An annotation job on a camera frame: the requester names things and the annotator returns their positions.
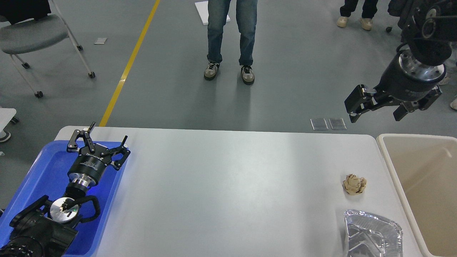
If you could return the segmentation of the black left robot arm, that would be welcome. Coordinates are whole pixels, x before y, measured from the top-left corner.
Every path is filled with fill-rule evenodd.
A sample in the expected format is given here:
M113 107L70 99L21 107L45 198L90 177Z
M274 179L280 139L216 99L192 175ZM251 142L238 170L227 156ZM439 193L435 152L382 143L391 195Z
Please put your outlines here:
M47 144L1 215L2 257L89 257L101 242L130 155L95 142L94 124Z

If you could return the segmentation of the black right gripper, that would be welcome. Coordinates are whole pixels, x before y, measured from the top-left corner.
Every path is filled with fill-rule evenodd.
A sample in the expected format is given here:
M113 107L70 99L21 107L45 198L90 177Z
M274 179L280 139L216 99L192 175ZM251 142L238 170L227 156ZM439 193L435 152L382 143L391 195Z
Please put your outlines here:
M393 112L396 121L415 110L428 109L442 94L438 83L446 72L443 64L429 66L419 62L411 50L397 52L374 89L359 84L345 99L351 123L368 111L387 106L399 106Z

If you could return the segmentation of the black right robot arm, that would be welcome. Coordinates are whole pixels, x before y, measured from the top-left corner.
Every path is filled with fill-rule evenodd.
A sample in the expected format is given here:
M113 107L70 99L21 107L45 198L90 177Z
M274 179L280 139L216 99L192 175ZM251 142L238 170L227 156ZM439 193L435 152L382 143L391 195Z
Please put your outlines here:
M396 121L428 109L441 95L439 82L447 73L450 42L456 41L456 1L418 0L402 27L408 49L397 53L373 89L357 85L344 104L350 121L385 106L397 106Z

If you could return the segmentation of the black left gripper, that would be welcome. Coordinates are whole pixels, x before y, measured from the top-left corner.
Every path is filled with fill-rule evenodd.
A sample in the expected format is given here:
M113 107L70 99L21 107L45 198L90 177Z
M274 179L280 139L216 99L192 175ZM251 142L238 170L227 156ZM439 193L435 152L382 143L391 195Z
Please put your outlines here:
M118 147L107 148L99 143L93 143L90 132L95 127L92 122L87 130L74 130L67 144L67 152L78 152L78 156L67 173L69 182L78 183L84 187L97 186L106 168L119 171L130 155L130 150L125 146L126 135ZM79 147L76 141L81 138L84 147ZM121 154L121 158L112 160L113 156Z

